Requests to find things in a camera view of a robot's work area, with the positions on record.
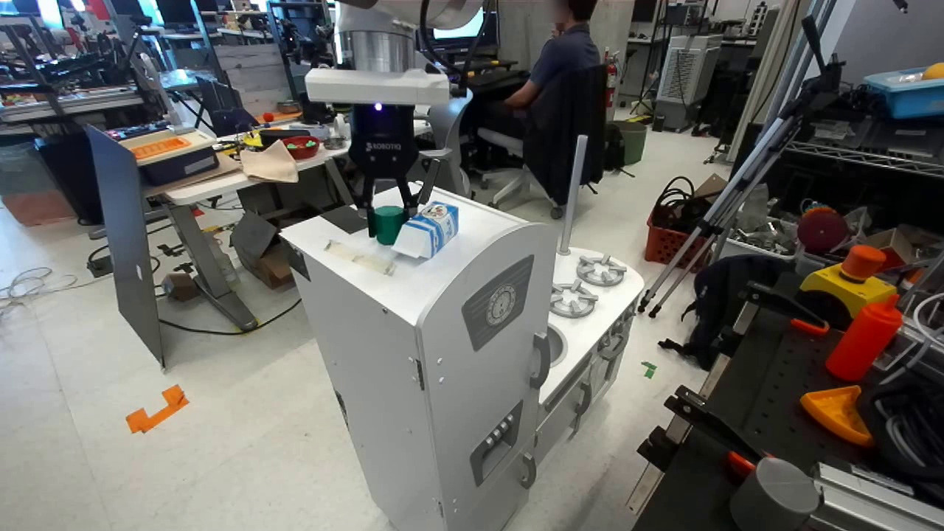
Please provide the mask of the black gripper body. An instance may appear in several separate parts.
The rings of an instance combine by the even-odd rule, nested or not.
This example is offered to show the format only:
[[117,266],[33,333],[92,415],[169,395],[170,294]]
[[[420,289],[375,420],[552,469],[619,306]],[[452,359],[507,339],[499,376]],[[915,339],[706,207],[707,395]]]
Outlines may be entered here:
[[420,147],[414,141],[414,110],[392,103],[356,106],[347,157],[362,176],[405,179],[420,160]]

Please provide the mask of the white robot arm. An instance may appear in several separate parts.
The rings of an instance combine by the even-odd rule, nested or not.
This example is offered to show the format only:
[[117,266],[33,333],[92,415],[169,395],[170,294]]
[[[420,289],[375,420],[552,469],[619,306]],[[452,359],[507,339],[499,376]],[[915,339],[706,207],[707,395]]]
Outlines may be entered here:
[[474,19],[484,0],[340,0],[340,38],[352,66],[310,67],[303,94],[310,103],[340,103],[352,110],[347,157],[362,174],[356,209],[369,234],[380,231],[375,182],[397,188],[406,221],[421,197],[406,174],[420,162],[414,112],[452,101],[446,61],[431,36],[458,30]]

